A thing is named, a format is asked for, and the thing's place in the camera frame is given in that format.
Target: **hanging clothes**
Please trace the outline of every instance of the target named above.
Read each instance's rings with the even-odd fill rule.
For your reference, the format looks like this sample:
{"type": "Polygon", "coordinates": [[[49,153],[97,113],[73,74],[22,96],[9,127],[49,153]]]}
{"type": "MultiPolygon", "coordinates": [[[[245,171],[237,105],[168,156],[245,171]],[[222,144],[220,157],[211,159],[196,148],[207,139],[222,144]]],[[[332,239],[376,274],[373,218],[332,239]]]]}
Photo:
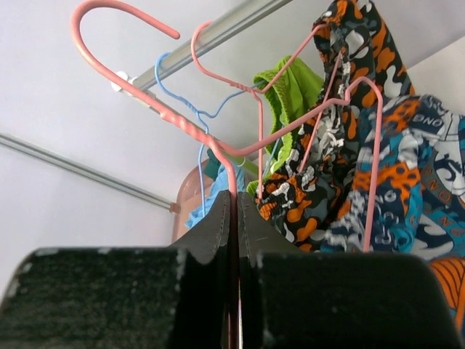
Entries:
{"type": "Polygon", "coordinates": [[[465,259],[446,257],[433,260],[429,267],[436,275],[457,330],[465,338],[465,259]]]}
{"type": "MultiPolygon", "coordinates": [[[[314,26],[319,24],[328,26],[315,35],[325,68],[317,105],[324,99],[339,52],[342,64],[330,98],[344,98],[346,88],[359,76],[367,76],[389,98],[414,93],[394,40],[371,1],[334,1],[314,26]]],[[[315,140],[322,158],[298,173],[315,119],[303,124],[290,156],[264,183],[263,199],[255,195],[260,215],[305,251],[318,249],[320,242],[312,239],[312,233],[328,227],[349,192],[359,148],[357,117],[360,109],[375,103],[374,91],[360,84],[351,92],[350,106],[327,108],[320,124],[332,135],[315,140]]]]}
{"type": "MultiPolygon", "coordinates": [[[[376,109],[357,120],[361,147],[352,191],[323,251],[361,250],[376,109]]],[[[465,257],[465,116],[431,95],[384,100],[371,250],[424,260],[465,257]]]]}
{"type": "Polygon", "coordinates": [[[443,125],[445,131],[421,170],[424,212],[411,253],[425,260],[465,257],[465,115],[447,110],[436,98],[429,104],[440,111],[441,125],[427,114],[417,121],[443,125]]]}
{"type": "MultiPolygon", "coordinates": [[[[233,164],[235,171],[235,181],[238,186],[238,192],[246,191],[246,173],[243,169],[238,167],[236,164],[233,164]]],[[[206,214],[209,213],[210,208],[213,206],[215,199],[218,196],[218,193],[222,190],[229,190],[229,185],[227,182],[227,171],[224,165],[221,165],[218,168],[218,174],[215,178],[215,181],[211,184],[210,195],[205,199],[205,211],[206,214]]],[[[199,223],[203,219],[203,210],[202,205],[194,209],[189,214],[189,219],[185,223],[185,226],[191,229],[194,225],[199,223]]]]}
{"type": "MultiPolygon", "coordinates": [[[[423,213],[421,170],[445,131],[433,96],[384,98],[371,251],[409,253],[423,213]],[[424,123],[421,117],[431,122],[424,123]]],[[[357,120],[360,152],[355,178],[338,220],[325,233],[321,250],[362,251],[373,165],[376,107],[357,120]]]]}
{"type": "MultiPolygon", "coordinates": [[[[271,70],[258,73],[254,77],[254,84],[262,82],[258,86],[263,89],[278,74],[279,70],[289,61],[291,56],[286,56],[271,70]]],[[[292,121],[303,116],[315,104],[323,85],[323,79],[314,73],[300,58],[296,58],[272,85],[264,96],[270,104],[272,112],[271,133],[289,125],[292,121]]],[[[281,137],[274,156],[270,159],[270,173],[263,174],[266,180],[289,157],[292,145],[297,136],[297,130],[289,132],[281,137]]],[[[274,143],[265,147],[271,155],[274,143]]],[[[253,196],[258,187],[258,180],[247,185],[247,192],[253,196]]]]}
{"type": "Polygon", "coordinates": [[[221,162],[217,159],[215,154],[213,154],[211,149],[206,151],[206,155],[209,157],[209,161],[203,168],[203,174],[210,177],[212,180],[215,180],[218,176],[218,170],[221,166],[221,162]]]}

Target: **green cloth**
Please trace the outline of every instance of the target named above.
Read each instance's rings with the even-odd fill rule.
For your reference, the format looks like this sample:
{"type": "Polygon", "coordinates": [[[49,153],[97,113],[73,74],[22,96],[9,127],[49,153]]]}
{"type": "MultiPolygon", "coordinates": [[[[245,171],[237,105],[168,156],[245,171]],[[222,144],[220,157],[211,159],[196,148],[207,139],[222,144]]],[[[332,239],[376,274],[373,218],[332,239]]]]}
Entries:
{"type": "MultiPolygon", "coordinates": [[[[263,89],[278,74],[279,70],[290,58],[291,56],[286,56],[274,69],[257,74],[254,77],[254,83],[257,84],[263,81],[263,84],[259,85],[258,88],[263,89]]],[[[323,79],[297,57],[288,66],[283,75],[273,84],[272,88],[265,93],[265,97],[272,111],[271,133],[289,125],[292,121],[297,120],[313,108],[322,86],[323,79]]],[[[283,135],[281,137],[282,142],[277,140],[279,143],[276,152],[273,159],[270,159],[272,162],[270,171],[263,174],[263,181],[268,179],[268,177],[289,157],[298,131],[299,127],[293,132],[283,135]]],[[[265,150],[271,154],[274,145],[274,143],[267,145],[265,150]]],[[[247,193],[253,196],[258,184],[258,180],[250,182],[247,186],[247,193]]]]}

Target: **metal rod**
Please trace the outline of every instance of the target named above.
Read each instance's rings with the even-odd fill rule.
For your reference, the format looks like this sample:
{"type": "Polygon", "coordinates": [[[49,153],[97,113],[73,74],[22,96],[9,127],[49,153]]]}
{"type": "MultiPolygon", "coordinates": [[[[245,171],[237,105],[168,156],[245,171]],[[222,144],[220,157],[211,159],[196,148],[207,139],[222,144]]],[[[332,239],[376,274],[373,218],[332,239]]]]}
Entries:
{"type": "MultiPolygon", "coordinates": [[[[200,57],[215,47],[218,47],[223,42],[231,39],[233,36],[239,34],[241,31],[247,29],[291,1],[292,0],[244,1],[233,10],[218,18],[218,20],[215,20],[202,31],[198,37],[198,56],[200,57]]],[[[189,40],[163,59],[158,72],[160,79],[163,80],[167,78],[192,61],[189,40]]],[[[138,76],[134,80],[133,85],[139,87],[142,91],[147,91],[154,86],[157,83],[154,69],[155,67],[152,67],[138,76]]]]}
{"type": "Polygon", "coordinates": [[[163,207],[164,209],[170,210],[174,207],[173,203],[165,198],[157,196],[117,178],[111,177],[108,174],[63,158],[62,156],[37,147],[36,145],[19,140],[16,137],[0,133],[0,144],[26,155],[32,156],[36,159],[45,161],[48,164],[65,169],[74,174],[81,175],[82,177],[106,185],[110,188],[119,190],[120,192],[129,194],[136,198],[140,198],[156,206],[163,207]]]}

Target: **white wall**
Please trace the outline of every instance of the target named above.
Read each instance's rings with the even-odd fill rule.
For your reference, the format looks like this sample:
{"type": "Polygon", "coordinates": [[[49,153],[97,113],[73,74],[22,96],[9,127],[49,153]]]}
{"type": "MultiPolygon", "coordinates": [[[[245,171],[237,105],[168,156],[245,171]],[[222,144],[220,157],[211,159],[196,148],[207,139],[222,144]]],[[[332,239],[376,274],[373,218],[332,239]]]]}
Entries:
{"type": "MultiPolygon", "coordinates": [[[[197,25],[240,0],[127,0],[174,26],[183,42],[197,25]]],[[[174,200],[195,166],[197,142],[161,121],[109,83],[71,42],[69,19],[81,0],[0,3],[0,132],[174,200]]],[[[205,56],[212,70],[243,83],[308,34],[329,0],[294,0],[205,56]]],[[[465,33],[462,0],[378,1],[405,62],[412,66],[465,33]]],[[[135,76],[181,42],[150,30],[126,14],[97,10],[84,18],[84,40],[116,71],[135,76]]],[[[302,58],[322,67],[313,45],[302,58]]],[[[188,66],[166,80],[175,92],[212,111],[232,88],[188,66]]],[[[188,110],[158,88],[161,99],[188,110]]],[[[235,146],[256,139],[256,103],[239,97],[211,121],[211,131],[235,146]]],[[[163,245],[172,216],[162,209],[84,178],[0,148],[0,289],[18,261],[38,246],[163,245]]]]}
{"type": "Polygon", "coordinates": [[[0,147],[0,294],[40,246],[166,246],[165,209],[0,147]]]}
{"type": "Polygon", "coordinates": [[[465,115],[465,36],[408,70],[416,93],[434,95],[465,115]]]}

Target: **black padded object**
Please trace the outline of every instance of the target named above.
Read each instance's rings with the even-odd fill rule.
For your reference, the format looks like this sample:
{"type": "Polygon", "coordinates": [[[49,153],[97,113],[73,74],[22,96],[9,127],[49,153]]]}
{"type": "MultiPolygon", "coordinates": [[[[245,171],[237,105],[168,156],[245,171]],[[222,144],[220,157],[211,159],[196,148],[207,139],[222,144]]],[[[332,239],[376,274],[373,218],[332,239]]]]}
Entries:
{"type": "Polygon", "coordinates": [[[436,278],[416,257],[263,254],[256,271],[263,346],[244,348],[462,348],[436,278]]]}
{"type": "Polygon", "coordinates": [[[31,254],[0,307],[0,348],[220,348],[229,208],[218,195],[169,248],[31,254]]]}
{"type": "Polygon", "coordinates": [[[303,251],[260,216],[255,203],[247,193],[238,194],[238,235],[244,348],[260,348],[263,321],[255,268],[256,256],[259,252],[303,254],[303,251]]]}

